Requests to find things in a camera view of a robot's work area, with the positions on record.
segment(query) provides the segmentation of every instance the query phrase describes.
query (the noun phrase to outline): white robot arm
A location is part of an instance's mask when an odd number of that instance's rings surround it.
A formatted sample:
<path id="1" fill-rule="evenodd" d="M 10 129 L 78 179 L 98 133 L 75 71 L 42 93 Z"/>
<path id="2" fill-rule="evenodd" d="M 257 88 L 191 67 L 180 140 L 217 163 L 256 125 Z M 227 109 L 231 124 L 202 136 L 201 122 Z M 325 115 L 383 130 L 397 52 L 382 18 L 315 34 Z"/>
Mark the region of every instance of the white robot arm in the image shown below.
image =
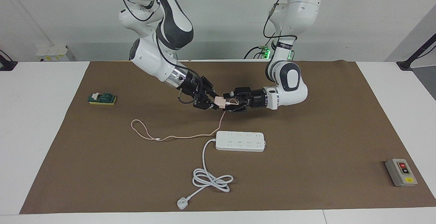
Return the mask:
<path id="1" fill-rule="evenodd" d="M 193 98 L 191 102 L 181 101 L 182 103 L 193 103 L 194 107 L 200 109 L 222 108 L 225 111 L 239 112 L 246 111 L 246 107 L 267 107 L 275 110 L 279 106 L 300 103 L 307 97 L 307 86 L 301 78 L 300 68 L 288 61 L 288 56 L 297 39 L 296 35 L 315 22 L 321 0 L 287 0 L 287 3 L 273 5 L 268 20 L 274 24 L 277 36 L 265 37 L 278 40 L 265 73 L 270 81 L 276 83 L 275 86 L 253 91 L 249 87 L 235 88 L 223 97 L 234 98 L 238 101 L 237 104 L 220 103 L 219 106 L 209 98 L 220 98 L 212 84 L 204 76 L 199 76 L 172 57 L 193 39 L 192 24 L 177 0 L 140 1 L 150 4 L 136 4 L 131 10 L 126 5 L 126 9 L 119 13 L 120 22 L 140 36 L 132 46 L 129 57 L 148 74 Z M 149 24 L 157 21 L 159 24 L 154 30 Z"/>
<path id="2" fill-rule="evenodd" d="M 290 51 L 297 35 L 311 27 L 318 16 L 321 0 L 287 0 L 287 3 L 276 3 L 268 15 L 276 29 L 277 36 L 266 36 L 265 22 L 263 29 L 266 38 L 277 38 L 277 44 L 272 43 L 275 51 L 265 69 L 265 75 L 275 86 L 265 86 L 251 91 L 249 87 L 240 87 L 233 92 L 224 94 L 224 98 L 236 97 L 246 100 L 246 106 L 253 108 L 267 107 L 277 109 L 279 106 L 289 106 L 300 103 L 307 98 L 307 86 L 302 80 L 299 66 L 288 60 Z M 229 106 L 226 109 L 246 111 L 245 107 Z"/>

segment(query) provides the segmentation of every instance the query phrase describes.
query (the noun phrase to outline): white power strip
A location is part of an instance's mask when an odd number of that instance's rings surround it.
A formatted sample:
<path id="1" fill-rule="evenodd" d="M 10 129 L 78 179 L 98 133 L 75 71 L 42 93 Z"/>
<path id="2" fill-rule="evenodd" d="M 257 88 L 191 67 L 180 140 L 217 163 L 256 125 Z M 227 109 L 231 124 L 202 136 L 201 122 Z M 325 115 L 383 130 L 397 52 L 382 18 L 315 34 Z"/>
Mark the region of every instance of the white power strip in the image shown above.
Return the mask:
<path id="1" fill-rule="evenodd" d="M 259 132 L 218 131 L 215 148 L 226 151 L 263 151 L 265 139 Z"/>

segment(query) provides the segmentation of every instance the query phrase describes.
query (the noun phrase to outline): black stand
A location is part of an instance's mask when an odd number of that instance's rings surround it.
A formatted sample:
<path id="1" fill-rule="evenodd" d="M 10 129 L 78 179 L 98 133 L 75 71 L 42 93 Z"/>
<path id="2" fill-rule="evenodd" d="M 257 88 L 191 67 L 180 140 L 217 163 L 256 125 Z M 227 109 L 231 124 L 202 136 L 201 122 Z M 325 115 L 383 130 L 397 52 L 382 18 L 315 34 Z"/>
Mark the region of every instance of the black stand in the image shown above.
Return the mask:
<path id="1" fill-rule="evenodd" d="M 12 71 L 17 65 L 18 61 L 8 61 L 2 55 L 0 55 L 0 63 L 3 67 L 0 67 L 0 71 Z"/>
<path id="2" fill-rule="evenodd" d="M 425 44 L 423 44 L 419 50 L 413 53 L 406 61 L 397 61 L 397 65 L 403 71 L 412 71 L 410 68 L 411 63 L 416 60 L 424 51 L 428 49 L 434 42 L 436 42 L 436 34 L 434 34 Z"/>

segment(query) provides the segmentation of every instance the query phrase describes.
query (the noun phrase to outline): brown paper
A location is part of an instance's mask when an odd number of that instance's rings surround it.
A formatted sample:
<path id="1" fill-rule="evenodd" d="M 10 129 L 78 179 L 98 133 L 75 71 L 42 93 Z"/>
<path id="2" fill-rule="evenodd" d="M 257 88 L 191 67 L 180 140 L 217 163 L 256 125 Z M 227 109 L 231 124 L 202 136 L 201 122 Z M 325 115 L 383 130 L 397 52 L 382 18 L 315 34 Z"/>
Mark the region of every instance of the brown paper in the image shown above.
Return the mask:
<path id="1" fill-rule="evenodd" d="M 207 169 L 235 180 L 229 193 L 208 187 L 186 211 L 305 210 L 436 206 L 355 63 L 298 62 L 309 88 L 303 103 L 226 113 L 222 130 L 265 135 L 262 153 L 206 150 Z M 186 63 L 218 94 L 237 86 L 270 86 L 266 63 Z M 94 92 L 118 97 L 92 106 Z M 195 190 L 209 138 L 151 142 L 130 122 L 142 120 L 154 137 L 210 133 L 222 111 L 183 105 L 178 91 L 130 62 L 92 62 L 67 111 L 20 213 L 179 211 Z M 138 124 L 135 126 L 145 133 Z M 395 187 L 384 161 L 404 158 L 418 185 Z"/>

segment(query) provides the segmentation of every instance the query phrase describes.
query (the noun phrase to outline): plug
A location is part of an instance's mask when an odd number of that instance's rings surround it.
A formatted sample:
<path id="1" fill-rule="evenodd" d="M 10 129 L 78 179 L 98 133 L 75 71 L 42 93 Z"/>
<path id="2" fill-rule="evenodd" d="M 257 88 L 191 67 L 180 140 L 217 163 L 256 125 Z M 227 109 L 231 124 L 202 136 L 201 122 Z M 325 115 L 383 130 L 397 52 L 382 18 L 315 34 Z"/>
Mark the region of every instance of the plug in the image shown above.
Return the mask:
<path id="1" fill-rule="evenodd" d="M 275 3 L 274 6 L 273 6 L 273 7 L 271 8 L 271 10 L 269 11 L 269 13 L 268 13 L 268 19 L 271 18 L 271 16 L 273 15 L 274 11 L 276 10 L 277 5 L 279 5 L 279 4 Z"/>
<path id="2" fill-rule="evenodd" d="M 181 197 L 178 201 L 177 201 L 177 207 L 179 207 L 179 209 L 183 210 L 184 208 L 186 208 L 188 206 L 188 200 L 185 197 Z"/>
<path id="3" fill-rule="evenodd" d="M 224 97 L 221 97 L 221 96 L 215 96 L 214 103 L 215 103 L 217 106 L 219 106 L 220 109 L 224 109 L 225 106 L 226 106 L 226 103 L 227 103 L 227 102 L 225 101 Z"/>

